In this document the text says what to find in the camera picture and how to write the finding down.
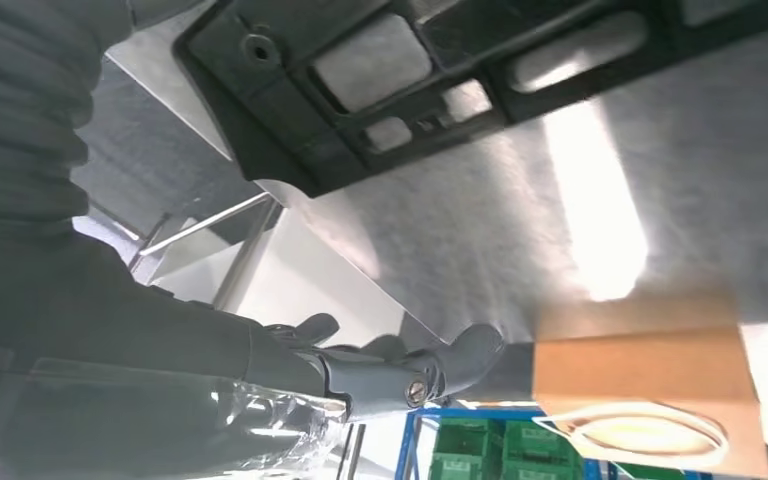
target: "gray fabric sleeve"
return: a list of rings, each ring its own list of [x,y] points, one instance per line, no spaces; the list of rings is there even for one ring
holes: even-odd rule
[[[256,322],[136,284],[112,248],[72,229],[87,212],[69,178],[87,160],[74,129],[101,55],[150,20],[133,7],[0,0],[0,346],[319,395],[313,368]]]

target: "cardboard box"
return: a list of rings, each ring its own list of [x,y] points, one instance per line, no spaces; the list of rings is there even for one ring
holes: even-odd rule
[[[653,312],[653,305],[661,308]],[[768,478],[760,402],[731,297],[630,298],[612,305],[578,304],[551,311],[562,312],[566,321],[583,315],[591,326],[602,315],[607,325],[602,331],[612,333],[538,341],[534,392],[547,415],[615,402],[665,405],[713,422],[725,433],[728,451],[705,471]],[[657,317],[659,328],[652,329],[652,323],[635,327],[649,314]],[[677,327],[672,330],[670,315],[683,316],[675,319]],[[697,315],[706,317],[694,323]],[[558,428],[569,432],[583,423],[587,421]],[[590,443],[573,444],[586,458],[624,460],[610,458]]]

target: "screw hole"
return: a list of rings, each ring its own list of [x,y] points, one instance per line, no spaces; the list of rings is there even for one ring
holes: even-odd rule
[[[254,47],[254,56],[258,60],[266,60],[269,58],[269,53],[263,47]]]

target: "brown cardboard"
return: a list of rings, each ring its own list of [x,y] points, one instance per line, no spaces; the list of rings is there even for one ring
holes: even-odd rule
[[[664,299],[662,305],[682,302]],[[664,311],[689,312],[689,304]],[[649,401],[678,408],[719,424],[730,449],[714,473],[768,478],[767,449],[761,429],[760,402],[755,392],[737,315],[727,296],[701,304],[707,312],[724,317],[708,319],[701,329],[681,329],[539,341],[535,350],[535,399],[548,415],[568,413],[585,406],[624,401]],[[614,302],[617,315],[645,315],[641,305]],[[662,321],[669,323],[664,316]],[[633,318],[613,319],[615,325],[633,324]],[[604,458],[581,445],[584,457]]]
[[[538,341],[735,325],[734,301],[722,289],[635,292],[607,302],[543,305],[535,328]]]

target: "metal rod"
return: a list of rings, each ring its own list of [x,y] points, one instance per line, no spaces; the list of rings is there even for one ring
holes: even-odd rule
[[[268,198],[266,205],[263,206],[257,219],[255,219],[255,222],[252,224],[252,234],[249,235],[242,245],[240,245],[240,250],[231,262],[231,266],[228,268],[228,273],[225,274],[225,278],[222,279],[222,284],[219,285],[219,290],[216,291],[216,296],[213,297],[213,306],[217,310],[227,310],[231,300],[241,294],[239,288],[240,277],[248,267],[254,249],[257,246],[258,241],[260,241],[263,232],[266,230],[266,225],[269,224],[269,219],[272,218],[272,214],[277,208],[278,202],[272,198]]]
[[[363,423],[354,425],[352,430],[349,431],[346,447],[343,452],[343,460],[340,461],[340,469],[337,471],[337,480],[353,480],[355,478],[365,433],[366,425]]]
[[[349,457],[351,450],[349,449],[349,440],[355,433],[355,424],[349,425],[349,431],[346,433],[346,441],[343,442],[343,453],[340,454],[340,464],[337,466],[337,476],[335,479],[339,480],[343,473],[343,469],[346,468],[346,459]]]
[[[413,455],[416,448],[419,432],[422,429],[422,417],[416,412],[411,412],[405,418],[405,430],[402,433],[402,445],[399,448],[399,461],[396,463],[396,480],[405,480],[411,468]]]
[[[154,228],[151,229],[151,231],[148,233],[148,236],[146,237],[145,241],[142,245],[140,245],[140,251],[145,250],[149,247],[151,247],[151,244],[157,240],[158,235],[160,235],[160,231],[163,230],[163,226],[166,225],[166,222],[169,221],[169,219],[172,218],[172,215],[168,213],[164,213],[160,216],[160,220],[157,222],[157,224],[154,226]],[[134,256],[131,258],[131,261],[128,262],[128,270],[131,271],[131,273],[134,273],[137,270],[137,267],[140,266],[140,263],[143,261],[144,255],[141,255],[138,251],[134,254]]]
[[[158,251],[160,249],[166,248],[169,245],[177,242],[178,240],[181,240],[182,238],[189,237],[190,235],[198,232],[199,230],[203,230],[203,229],[213,225],[214,223],[221,222],[222,220],[225,220],[226,218],[228,218],[228,217],[230,217],[232,215],[236,215],[236,214],[238,214],[240,212],[248,210],[249,208],[251,208],[251,207],[257,205],[258,203],[263,202],[263,201],[265,201],[265,200],[267,200],[269,198],[271,198],[271,197],[269,196],[268,193],[266,193],[266,192],[259,193],[259,194],[255,195],[254,197],[246,200],[245,202],[238,203],[237,205],[234,205],[231,208],[223,210],[223,211],[217,213],[216,215],[213,215],[212,217],[208,217],[208,218],[206,218],[206,219],[196,223],[195,225],[192,225],[190,227],[187,227],[187,228],[181,230],[180,232],[176,233],[175,235],[172,235],[171,237],[169,237],[166,240],[158,243],[157,245],[154,245],[154,246],[151,246],[149,248],[140,250],[139,255],[141,255],[141,256],[151,255],[152,253],[154,253],[154,252],[156,252],[156,251]]]

